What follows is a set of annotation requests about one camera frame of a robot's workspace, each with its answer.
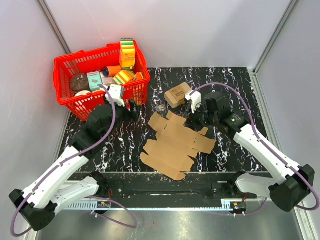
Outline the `orange yellow juice carton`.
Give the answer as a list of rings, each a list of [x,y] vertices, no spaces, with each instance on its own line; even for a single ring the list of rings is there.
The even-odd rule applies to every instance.
[[[136,62],[136,47],[132,38],[120,40],[119,64],[123,70],[133,70]]]

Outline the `orange cylindrical can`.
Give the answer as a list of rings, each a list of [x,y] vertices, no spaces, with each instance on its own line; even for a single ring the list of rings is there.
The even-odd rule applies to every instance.
[[[102,69],[102,73],[105,77],[114,77],[121,70],[122,67],[120,65],[106,66]]]

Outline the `teal small box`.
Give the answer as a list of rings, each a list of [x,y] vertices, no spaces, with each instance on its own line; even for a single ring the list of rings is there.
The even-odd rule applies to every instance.
[[[91,92],[99,91],[100,85],[103,84],[101,73],[99,71],[88,72],[86,74],[88,85]]]

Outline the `white round item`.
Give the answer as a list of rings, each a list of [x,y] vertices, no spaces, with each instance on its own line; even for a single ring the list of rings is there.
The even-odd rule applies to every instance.
[[[91,92],[88,91],[88,90],[82,90],[82,91],[76,93],[76,94],[75,94],[75,97],[86,96],[86,95],[88,95],[88,94],[90,94],[90,93],[91,93]]]

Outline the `yellow green striped sponge pack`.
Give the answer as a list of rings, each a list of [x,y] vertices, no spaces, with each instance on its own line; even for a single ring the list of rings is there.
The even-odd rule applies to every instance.
[[[113,82],[117,85],[125,85],[132,81],[135,77],[135,73],[131,70],[121,70],[113,77]]]

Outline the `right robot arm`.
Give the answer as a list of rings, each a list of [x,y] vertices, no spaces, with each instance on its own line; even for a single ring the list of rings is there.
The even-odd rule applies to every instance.
[[[290,212],[311,194],[315,170],[308,164],[302,166],[272,145],[242,112],[232,112],[225,96],[211,92],[202,97],[190,90],[185,95],[189,106],[185,127],[196,132],[203,127],[216,127],[229,139],[249,151],[270,173],[260,177],[238,173],[228,184],[227,192],[233,198],[254,194],[270,198],[282,211]]]

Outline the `orange snack packet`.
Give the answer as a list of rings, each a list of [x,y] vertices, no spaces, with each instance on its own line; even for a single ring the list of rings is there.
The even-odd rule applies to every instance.
[[[135,82],[135,81],[140,81],[140,80],[142,80],[144,78],[144,76],[143,76],[143,74],[141,73],[141,72],[137,72],[135,75],[134,75],[134,77],[133,77],[133,81]]]

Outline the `kitchen scouring pads pack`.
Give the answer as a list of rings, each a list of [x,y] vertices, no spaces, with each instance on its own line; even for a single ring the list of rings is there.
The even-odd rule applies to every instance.
[[[164,99],[172,109],[175,109],[186,102],[185,96],[186,93],[190,90],[191,87],[186,82],[183,82],[176,87],[166,91],[164,93]]]

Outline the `brown round bread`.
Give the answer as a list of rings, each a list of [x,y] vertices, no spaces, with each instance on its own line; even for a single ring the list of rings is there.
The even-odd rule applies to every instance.
[[[90,90],[88,77],[84,73],[74,75],[70,80],[69,86],[75,93]]]

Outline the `small clear plastic bag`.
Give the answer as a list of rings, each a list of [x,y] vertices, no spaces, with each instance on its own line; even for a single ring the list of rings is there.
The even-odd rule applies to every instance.
[[[155,107],[155,111],[156,112],[163,112],[163,111],[165,111],[166,110],[166,108],[165,108],[165,106],[162,104],[162,105],[157,105],[156,107]]]

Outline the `pink packaged item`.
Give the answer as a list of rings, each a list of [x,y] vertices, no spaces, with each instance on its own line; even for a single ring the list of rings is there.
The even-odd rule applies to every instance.
[[[113,77],[105,77],[105,76],[103,76],[103,77],[101,78],[101,80],[102,80],[102,84],[105,85],[105,86],[107,86],[107,87],[110,87],[111,85],[118,85],[118,84],[115,82],[115,80],[114,80]]]

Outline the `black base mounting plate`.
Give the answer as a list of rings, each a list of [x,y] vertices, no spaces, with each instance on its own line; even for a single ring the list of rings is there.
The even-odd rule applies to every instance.
[[[101,173],[89,174],[102,189],[97,195],[112,199],[130,197],[199,197],[201,199],[240,199],[243,194],[236,189],[236,177],[240,172],[191,172],[182,180],[173,180],[161,173]]]

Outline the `red plastic shopping basket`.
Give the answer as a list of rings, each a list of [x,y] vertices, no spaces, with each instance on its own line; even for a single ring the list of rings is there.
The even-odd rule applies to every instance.
[[[137,105],[145,105],[148,96],[150,73],[143,52],[136,41],[135,66],[133,71],[142,73],[141,80],[131,81],[124,85],[123,99],[129,106],[129,100],[135,100]],[[77,74],[95,72],[104,67],[115,66],[119,63],[121,45],[109,43],[105,47],[88,51],[78,51],[59,56],[54,59],[53,85],[56,92],[56,101],[67,107],[81,121],[86,121],[92,110],[104,101],[104,91],[96,91],[87,95],[76,96],[70,87],[70,80]]]

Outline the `brown cardboard box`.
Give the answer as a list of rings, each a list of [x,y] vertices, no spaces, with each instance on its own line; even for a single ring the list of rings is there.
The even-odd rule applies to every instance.
[[[186,119],[169,111],[166,117],[155,112],[148,125],[156,131],[156,139],[148,139],[140,154],[147,166],[174,181],[186,178],[198,153],[211,154],[216,140],[206,137],[208,128],[199,132],[184,126]]]

